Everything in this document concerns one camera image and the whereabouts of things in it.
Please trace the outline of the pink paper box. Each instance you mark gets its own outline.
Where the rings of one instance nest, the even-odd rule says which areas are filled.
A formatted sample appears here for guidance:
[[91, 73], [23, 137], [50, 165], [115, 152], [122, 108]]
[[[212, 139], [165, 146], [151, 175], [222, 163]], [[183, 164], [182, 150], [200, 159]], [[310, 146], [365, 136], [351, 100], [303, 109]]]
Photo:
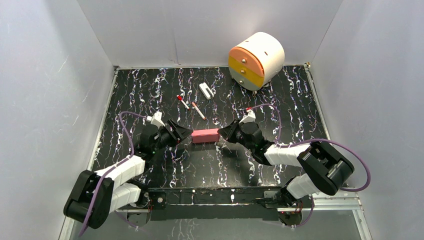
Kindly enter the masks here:
[[220, 140], [218, 128], [194, 130], [191, 139], [194, 144], [215, 143]]

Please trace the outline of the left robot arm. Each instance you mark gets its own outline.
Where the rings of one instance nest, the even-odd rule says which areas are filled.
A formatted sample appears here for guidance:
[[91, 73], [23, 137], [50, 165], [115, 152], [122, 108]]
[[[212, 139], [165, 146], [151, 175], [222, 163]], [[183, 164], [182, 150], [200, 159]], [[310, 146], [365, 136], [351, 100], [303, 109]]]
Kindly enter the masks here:
[[63, 214], [83, 224], [83, 229], [98, 229], [109, 214], [126, 205], [144, 208], [149, 194], [132, 179], [144, 173], [146, 164], [159, 150], [175, 147], [193, 133], [169, 119], [151, 123], [140, 134], [134, 152], [123, 160], [97, 171], [82, 171], [64, 205]]

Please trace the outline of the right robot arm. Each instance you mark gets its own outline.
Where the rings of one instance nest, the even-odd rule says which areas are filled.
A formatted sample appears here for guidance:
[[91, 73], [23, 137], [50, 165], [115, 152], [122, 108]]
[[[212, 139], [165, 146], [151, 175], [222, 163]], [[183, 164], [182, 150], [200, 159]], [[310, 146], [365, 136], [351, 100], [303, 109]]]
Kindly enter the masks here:
[[322, 192], [334, 196], [354, 173], [353, 164], [326, 140], [296, 146], [279, 146], [267, 140], [255, 122], [234, 120], [218, 129], [227, 142], [241, 144], [262, 165], [300, 167], [304, 174], [292, 177], [274, 194], [265, 193], [257, 202], [268, 207], [295, 207], [303, 197]]

